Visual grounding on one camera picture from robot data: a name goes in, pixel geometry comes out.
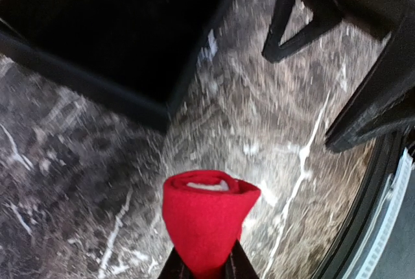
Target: floor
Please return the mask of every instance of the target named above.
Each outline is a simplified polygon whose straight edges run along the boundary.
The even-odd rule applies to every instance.
[[[272,65],[274,0],[236,0],[166,136],[0,61],[0,278],[157,278],[172,248],[161,185],[221,169],[262,189],[242,245],[261,278],[309,278],[339,230],[372,144],[324,132],[383,45],[342,24]],[[296,5],[288,31],[311,17]]]

